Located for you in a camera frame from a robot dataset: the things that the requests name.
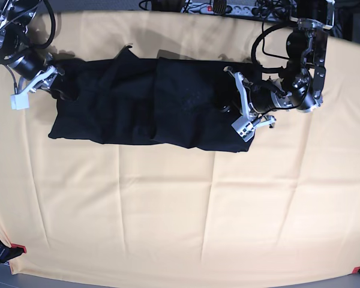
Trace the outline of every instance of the cable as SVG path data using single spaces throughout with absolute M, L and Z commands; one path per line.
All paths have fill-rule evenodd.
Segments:
M 11 70 L 8 66 L 4 65 L 4 67 L 11 73 L 11 76 L 12 76 L 12 79 L 13 79 L 14 93 L 17 94 L 17 82 L 16 82 L 16 78 L 15 78 L 12 70 Z
M 275 4 L 275 7 L 276 7 L 280 2 L 281 2 L 281 0 L 277 1 L 277 3 Z M 271 14 L 274 13 L 274 12 L 276 12 L 277 10 L 286 9 L 287 7 L 290 7 L 290 5 L 288 5 L 288 6 L 286 6 L 286 7 L 274 8 L 273 10 L 270 10 L 270 11 L 268 12 L 268 14 L 266 15 L 266 17 L 264 18 L 263 23 L 262 23 L 262 33 L 264 33 L 265 21 L 268 19 L 269 15 L 271 15 Z M 274 58 L 279 58 L 279 59 L 283 59 L 283 60 L 289 60 L 288 57 L 279 56 L 279 55 L 270 54 L 270 53 L 265 52 L 265 38 L 263 38 L 262 51 L 263 51 L 264 55 L 266 55 L 266 56 L 270 56 L 270 57 L 274 57 Z
M 200 6 L 203 6 L 203 5 L 210 5 L 211 3 L 202 3 L 202 4 L 200 4 L 200 5 L 197 5 L 197 6 L 193 6 L 193 7 L 190 7 L 190 8 L 188 8 L 188 13 L 189 13 L 189 11 L 190 10 L 192 10 L 192 9 L 195 9 L 195 8 L 198 8 L 198 7 L 200 7 Z
M 305 92 L 305 95 L 304 95 L 304 97 L 302 98 L 302 100 L 301 100 L 301 102 L 298 104 L 298 105 L 296 105 L 296 106 L 292 106 L 292 107 L 285 107 L 285 108 L 273 108 L 273 109 L 269 109 L 268 111 L 266 111 L 265 113 L 262 113 L 262 118 L 265 116 L 265 115 L 267 115 L 269 112 L 272 112 L 272 111 L 279 111 L 279 110 L 293 110 L 293 109 L 297 109 L 297 108 L 299 108 L 301 105 L 303 105 L 303 103 L 304 103 L 304 101 L 305 101 L 305 99 L 306 99 L 306 97 L 307 97 L 307 95 L 308 95 L 308 90 Z
M 142 7 L 142 4 L 143 4 L 143 3 L 148 4 L 148 2 L 151 2 L 151 3 L 152 3 L 151 0 L 143 0 L 143 1 L 140 1 L 140 2 L 139 2 L 139 8 L 142 9 L 142 10 L 145 10 L 145 11 L 149 11 L 147 8 Z
M 187 12 L 187 9 L 188 9 L 188 7 L 190 6 L 190 4 L 191 4 L 191 0 L 188 0 L 186 6 L 185 6 L 185 8 L 184 8 L 183 13 L 186 13 L 186 12 Z
M 256 82 L 254 82 L 254 84 L 270 90 L 271 92 L 275 93 L 277 96 L 286 96 L 287 95 L 286 92 L 282 91 L 279 87 L 277 87 L 270 81 L 258 80 Z
M 255 16 L 267 18 L 271 13 L 274 18 L 283 22 L 289 18 L 291 3 L 290 0 L 257 0 L 255 6 L 252 9 Z
M 280 23 L 277 24 L 275 26 L 272 26 L 270 28 L 268 28 L 266 31 L 264 31 L 263 33 L 261 33 L 260 36 L 258 36 L 258 38 L 255 40 L 255 42 L 253 43 L 252 46 L 252 51 L 251 51 L 251 60 L 253 63 L 253 66 L 255 67 L 255 69 L 266 73 L 266 74 L 278 74 L 279 72 L 282 72 L 284 70 L 283 67 L 279 67 L 279 68 L 264 68 L 262 65 L 260 65 L 260 63 L 258 63 L 257 59 L 256 59 L 256 50 L 257 47 L 259 46 L 260 42 L 270 33 L 279 30 L 279 29 L 283 29 L 286 27 L 296 27 L 297 23 L 293 23 L 293 22 L 284 22 L 284 23 Z

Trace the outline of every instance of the power cord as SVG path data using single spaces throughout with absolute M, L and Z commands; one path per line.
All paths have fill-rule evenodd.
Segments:
M 12 72 L 12 70 L 7 66 L 4 65 L 4 67 L 11 73 L 12 79 L 13 79 L 13 89 L 14 89 L 14 93 L 17 94 L 17 82 L 16 82 L 16 78 Z
M 279 29 L 283 29 L 286 27 L 291 27 L 291 28 L 295 28 L 297 27 L 297 23 L 294 22 L 283 22 L 280 24 L 277 24 L 275 26 L 272 26 L 270 28 L 268 28 L 267 30 L 265 30 L 263 33 L 261 33 L 260 36 L 258 36 L 255 40 L 255 42 L 252 45 L 252 50 L 251 50 L 251 60 L 253 63 L 253 66 L 256 70 L 262 72 L 262 73 L 266 73 L 266 74 L 278 74 L 282 71 L 284 71 L 284 67 L 278 67 L 278 68 L 264 68 L 262 65 L 260 65 L 260 63 L 257 61 L 256 58 L 256 50 L 257 47 L 259 46 L 260 42 L 263 41 L 263 39 L 270 33 L 279 30 Z
M 187 9 L 188 9 L 188 7 L 190 6 L 191 1 L 192 1 L 192 0 L 188 0 L 188 2 L 187 2 L 187 4 L 186 4 L 186 6 L 185 6 L 185 8 L 184 8 L 183 13 L 186 13 L 186 12 L 187 12 Z
M 151 2 L 151 3 L 152 3 L 151 0 L 143 0 L 143 1 L 140 1 L 140 2 L 139 2 L 139 8 L 140 8 L 141 10 L 144 10 L 144 11 L 149 11 L 149 10 L 147 9 L 147 7 L 146 7 L 147 4 L 148 4 L 148 2 Z
M 273 15 L 276 15 L 277 11 L 278 10 L 283 10 L 284 12 L 283 13 L 279 13 L 279 15 L 282 15 L 282 16 L 286 16 L 289 14 L 289 11 L 290 11 L 290 8 L 291 8 L 291 5 L 280 5 L 282 0 L 278 0 L 276 3 L 273 3 L 273 1 L 270 1 L 271 3 L 268 4 L 268 12 L 266 14 L 266 16 L 264 17 L 263 19 L 263 22 L 262 22 L 262 33 L 264 33 L 264 25 L 265 25 L 265 22 L 266 20 L 268 19 L 268 17 L 273 14 Z M 279 59 L 283 59 L 283 60 L 289 60 L 288 57 L 284 57 L 284 56 L 279 56 L 279 55 L 275 55 L 275 54 L 270 54 L 270 53 L 267 53 L 265 52 L 265 38 L 263 38 L 263 46 L 262 46 L 262 51 L 264 53 L 264 55 L 266 56 L 270 56 L 270 57 L 274 57 L 274 58 L 279 58 Z

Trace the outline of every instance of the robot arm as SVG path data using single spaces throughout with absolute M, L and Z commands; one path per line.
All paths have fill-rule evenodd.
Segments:
M 37 8 L 44 2 L 50 15 L 52 28 L 43 44 L 31 43 L 26 33 Z M 6 0 L 0 9 L 0 64 L 20 74 L 19 86 L 14 78 L 13 109 L 29 107 L 28 92 L 42 89 L 65 100 L 75 100 L 75 87 L 68 85 L 64 71 L 54 67 L 52 57 L 42 57 L 37 50 L 47 48 L 55 37 L 56 20 L 48 0 Z
M 279 79 L 250 83 L 240 72 L 234 73 L 226 68 L 235 78 L 241 95 L 242 116 L 232 127 L 244 141 L 252 139 L 259 127 L 274 127 L 276 119 L 268 115 L 271 111 L 297 109 L 308 113 L 322 105 L 328 39 L 324 29 L 328 28 L 327 18 L 331 16 L 329 13 L 333 13 L 333 4 L 327 0 L 302 0 L 298 3 L 296 23 L 275 25 L 257 38 L 251 53 L 255 68 L 262 73 L 278 74 Z M 269 33 L 288 26 L 293 28 L 293 32 L 287 39 L 289 61 L 286 68 L 262 67 L 256 60 L 259 43 Z

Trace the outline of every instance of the black cloth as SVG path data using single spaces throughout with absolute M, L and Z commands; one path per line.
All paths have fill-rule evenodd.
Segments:
M 251 141 L 232 128 L 237 109 L 221 113 L 217 103 L 237 97 L 232 66 L 255 81 L 251 64 L 221 61 L 140 59 L 124 49 L 115 59 L 59 61 L 79 90 L 78 100 L 57 100 L 49 137 L 101 144 L 169 143 L 207 151 L 248 151 Z

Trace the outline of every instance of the power strip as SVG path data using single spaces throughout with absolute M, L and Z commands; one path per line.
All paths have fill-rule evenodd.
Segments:
M 227 10 L 230 12 L 226 12 L 224 16 L 235 16 L 235 17 L 243 17 L 243 18 L 256 18 L 257 20 L 263 20 L 262 17 L 254 15 L 252 10 L 254 8 L 258 8 L 257 6 L 249 6 L 249 5 L 236 5 L 229 4 L 227 5 Z M 212 5 L 208 3 L 192 3 L 189 5 L 187 11 L 190 14 L 205 14 L 205 15 L 219 15 L 215 14 L 212 10 Z M 273 17 L 272 14 L 267 18 L 267 22 L 279 22 L 280 20 Z

